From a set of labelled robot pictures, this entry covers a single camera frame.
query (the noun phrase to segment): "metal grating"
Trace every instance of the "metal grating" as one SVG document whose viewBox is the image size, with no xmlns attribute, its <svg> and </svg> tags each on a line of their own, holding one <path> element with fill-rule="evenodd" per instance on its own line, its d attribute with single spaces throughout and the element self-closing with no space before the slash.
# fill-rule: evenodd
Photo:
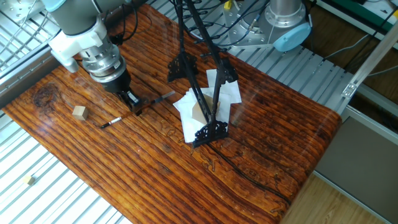
<svg viewBox="0 0 398 224">
<path fill-rule="evenodd" d="M 197 4 L 197 7 L 211 7 L 217 3 L 207 0 Z M 151 0 L 149 4 L 170 19 L 177 20 L 174 7 L 168 0 Z M 0 42 L 4 40 L 4 35 L 11 36 L 1 30 L 10 30 L 1 22 L 2 16 L 0 14 Z M 202 19 L 224 24 L 222 6 L 202 15 Z M 194 25 L 190 19 L 186 22 L 188 27 Z M 51 30 L 49 35 L 58 31 L 58 28 L 44 27 Z M 210 35 L 220 34 L 224 30 L 224 27 L 217 25 L 208 28 Z M 38 45 L 45 44 L 45 34 L 40 32 L 37 35 L 41 43 L 36 38 L 31 41 Z M 27 39 L 16 41 L 14 50 L 20 48 Z M 227 34 L 215 42 L 227 44 Z M 31 47 L 34 45 L 25 45 L 16 56 L 23 57 Z M 346 106 L 347 102 L 340 93 L 352 75 L 303 47 L 285 53 L 271 48 L 242 50 L 230 47 L 228 52 L 338 113 L 342 113 Z M 35 184 L 28 186 L 22 183 L 21 178 L 25 175 L 35 177 Z M 2 111 L 0 220 L 1 223 L 131 223 Z"/>
<path fill-rule="evenodd" d="M 0 12 L 0 79 L 29 52 L 47 44 L 59 29 L 46 11 L 26 20 L 23 26 Z"/>
</svg>

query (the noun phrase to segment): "wood grain surface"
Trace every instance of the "wood grain surface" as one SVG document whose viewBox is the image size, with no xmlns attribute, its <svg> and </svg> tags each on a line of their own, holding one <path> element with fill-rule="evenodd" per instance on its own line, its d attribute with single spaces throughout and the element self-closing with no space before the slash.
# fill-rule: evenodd
<svg viewBox="0 0 398 224">
<path fill-rule="evenodd" d="M 127 31 L 133 25 L 130 15 Z M 99 129 L 126 106 L 83 69 L 72 74 L 58 67 L 4 112 L 133 223 L 279 223 L 340 116 L 230 56 L 243 102 L 231 106 L 229 138 L 192 149 L 172 105 L 189 82 L 166 82 L 167 64 L 178 54 L 177 25 L 144 5 L 139 26 L 120 46 L 131 87 L 150 100 L 172 90 L 174 96 Z M 206 53 L 188 37 L 186 49 Z M 212 68 L 212 59 L 198 59 L 201 86 Z M 89 109 L 86 121 L 73 118 L 75 105 Z"/>
</svg>

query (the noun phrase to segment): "wooden block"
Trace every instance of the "wooden block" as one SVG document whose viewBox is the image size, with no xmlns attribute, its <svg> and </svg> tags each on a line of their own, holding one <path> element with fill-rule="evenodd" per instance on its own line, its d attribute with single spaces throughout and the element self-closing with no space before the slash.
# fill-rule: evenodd
<svg viewBox="0 0 398 224">
<path fill-rule="evenodd" d="M 213 98 L 208 96 L 208 95 L 206 95 L 206 94 L 203 94 L 203 96 L 205 97 L 207 105 L 209 106 L 209 108 L 211 110 L 211 108 L 213 107 Z M 220 102 L 217 103 L 217 113 L 219 111 L 219 108 L 220 108 Z M 201 112 L 201 109 L 200 109 L 200 106 L 199 106 L 198 102 L 195 103 L 195 105 L 193 105 L 192 118 L 197 120 L 197 121 L 199 121 L 199 122 L 201 122 L 202 124 L 207 124 L 206 119 L 205 119 L 203 113 Z"/>
<path fill-rule="evenodd" d="M 88 109 L 85 106 L 75 106 L 72 115 L 81 121 L 85 121 L 88 115 Z"/>
<path fill-rule="evenodd" d="M 22 178 L 22 181 L 23 181 L 25 184 L 32 185 L 32 184 L 35 182 L 35 178 L 32 177 L 32 176 L 26 175 L 24 178 Z"/>
</svg>

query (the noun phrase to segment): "black tripod stand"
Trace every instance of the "black tripod stand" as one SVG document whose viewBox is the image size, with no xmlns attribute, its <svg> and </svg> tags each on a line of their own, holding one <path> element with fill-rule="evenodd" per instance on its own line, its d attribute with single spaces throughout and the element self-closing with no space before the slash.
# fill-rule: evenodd
<svg viewBox="0 0 398 224">
<path fill-rule="evenodd" d="M 200 1 L 193 2 L 192 0 L 177 0 L 174 2 L 175 10 L 178 16 L 178 28 L 179 28 L 179 36 L 180 36 L 180 53 L 173 59 L 172 62 L 169 63 L 169 77 L 168 82 L 172 82 L 176 78 L 185 78 L 187 77 L 193 93 L 195 94 L 200 109 L 206 119 L 207 124 L 201 128 L 195 134 L 195 140 L 193 142 L 193 147 L 198 147 L 202 144 L 206 144 L 217 139 L 225 138 L 228 136 L 228 132 L 226 130 L 227 123 L 217 121 L 216 120 L 216 112 L 217 112 L 217 104 L 218 98 L 220 95 L 221 85 L 227 82 L 234 82 L 238 79 L 238 75 L 235 72 L 235 69 L 232 67 L 228 58 L 221 58 L 219 55 L 219 48 L 213 43 L 213 39 L 219 38 L 210 37 L 207 33 L 206 26 L 203 24 L 200 15 L 206 14 L 207 11 L 198 12 L 195 8 L 195 4 Z M 190 15 L 183 15 L 183 6 L 187 6 L 190 11 Z M 196 44 L 204 42 L 207 45 L 209 53 L 204 54 L 206 56 L 212 56 L 216 67 L 217 67 L 217 76 L 216 83 L 214 87 L 214 95 L 213 95 L 213 106 L 210 109 L 207 105 L 207 102 L 203 96 L 203 93 L 200 90 L 200 86 L 197 82 L 195 75 L 198 73 L 198 69 L 196 67 L 196 57 L 192 56 L 185 52 L 184 48 L 184 29 L 186 29 L 184 24 L 184 19 L 190 18 L 195 21 L 196 27 L 192 27 L 192 29 L 198 29 L 202 39 L 195 41 Z"/>
</svg>

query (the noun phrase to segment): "wooden table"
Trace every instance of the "wooden table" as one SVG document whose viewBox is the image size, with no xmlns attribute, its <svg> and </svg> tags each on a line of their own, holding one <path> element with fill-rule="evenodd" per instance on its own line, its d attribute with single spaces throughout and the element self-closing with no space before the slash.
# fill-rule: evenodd
<svg viewBox="0 0 398 224">
<path fill-rule="evenodd" d="M 130 15 L 127 30 L 133 25 Z M 5 113 L 135 224 L 279 223 L 335 135 L 339 115 L 229 55 L 243 100 L 231 105 L 229 138 L 192 149 L 172 105 L 189 82 L 166 82 L 167 64 L 178 54 L 177 25 L 144 5 L 139 26 L 149 30 L 120 47 L 131 86 L 143 98 L 174 96 L 99 129 L 127 108 L 83 69 L 58 67 Z M 192 55 L 206 52 L 188 37 L 186 47 Z M 198 59 L 201 86 L 212 68 L 212 59 Z M 87 121 L 73 118 L 75 105 L 89 109 Z"/>
</svg>

